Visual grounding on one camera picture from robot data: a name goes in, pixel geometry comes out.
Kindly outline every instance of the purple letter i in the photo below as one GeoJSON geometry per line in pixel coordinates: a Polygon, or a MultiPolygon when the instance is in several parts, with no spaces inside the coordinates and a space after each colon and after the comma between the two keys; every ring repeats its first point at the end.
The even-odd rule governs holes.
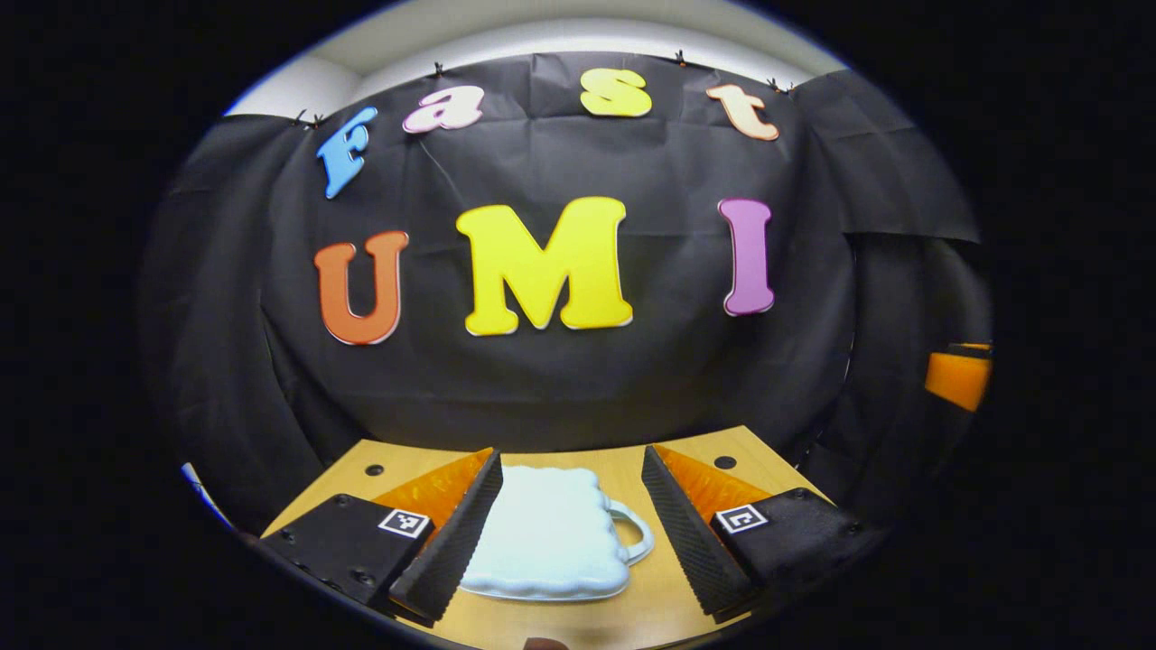
{"type": "Polygon", "coordinates": [[[758,313],[775,304],[766,286],[766,222],[771,209],[751,199],[724,199],[719,214],[731,224],[734,274],[722,306],[731,316],[758,313]]]}

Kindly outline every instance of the letter f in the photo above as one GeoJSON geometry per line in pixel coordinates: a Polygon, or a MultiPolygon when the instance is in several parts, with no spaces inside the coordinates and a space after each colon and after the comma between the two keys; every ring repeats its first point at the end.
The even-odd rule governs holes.
{"type": "Polygon", "coordinates": [[[365,106],[317,150],[317,157],[325,162],[325,173],[329,179],[325,186],[326,199],[336,197],[365,164],[363,158],[354,157],[354,152],[364,152],[369,145],[369,131],[363,125],[375,117],[377,109],[365,106]]]}

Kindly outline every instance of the letter u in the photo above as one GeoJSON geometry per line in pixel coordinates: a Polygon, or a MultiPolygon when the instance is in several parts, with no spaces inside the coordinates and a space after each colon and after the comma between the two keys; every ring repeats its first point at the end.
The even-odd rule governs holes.
{"type": "Polygon", "coordinates": [[[334,339],[351,346],[371,346],[390,338],[401,318],[401,250],[409,235],[390,230],[365,241],[365,252],[373,258],[373,293],[377,303],[369,316],[357,316],[349,308],[349,261],[357,248],[333,244],[317,252],[321,297],[321,320],[334,339]]]}

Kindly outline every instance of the ceramic mug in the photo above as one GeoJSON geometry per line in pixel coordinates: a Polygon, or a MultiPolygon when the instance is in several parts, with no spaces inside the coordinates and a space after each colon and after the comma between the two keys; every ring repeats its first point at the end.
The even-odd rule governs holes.
{"type": "Polygon", "coordinates": [[[612,500],[590,470],[502,468],[502,489],[486,518],[461,589],[512,600],[596,600],[621,593],[628,567],[654,548],[638,515],[612,500]],[[614,519],[642,541],[624,547],[614,519]]]}

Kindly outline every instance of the letter m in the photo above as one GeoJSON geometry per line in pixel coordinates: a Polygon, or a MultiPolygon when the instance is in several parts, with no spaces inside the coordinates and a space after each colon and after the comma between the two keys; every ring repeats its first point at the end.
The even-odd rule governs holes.
{"type": "Polygon", "coordinates": [[[543,330],[566,279],[570,302],[562,308],[561,319],[568,327],[630,323],[633,309],[622,300],[618,281],[618,222],[625,216],[622,201],[576,199],[562,210],[543,250],[510,206],[464,213],[458,230],[469,237],[474,268],[474,312],[466,317],[466,330],[486,337],[518,328],[518,315],[506,309],[503,283],[510,286],[534,327],[543,330]]]}

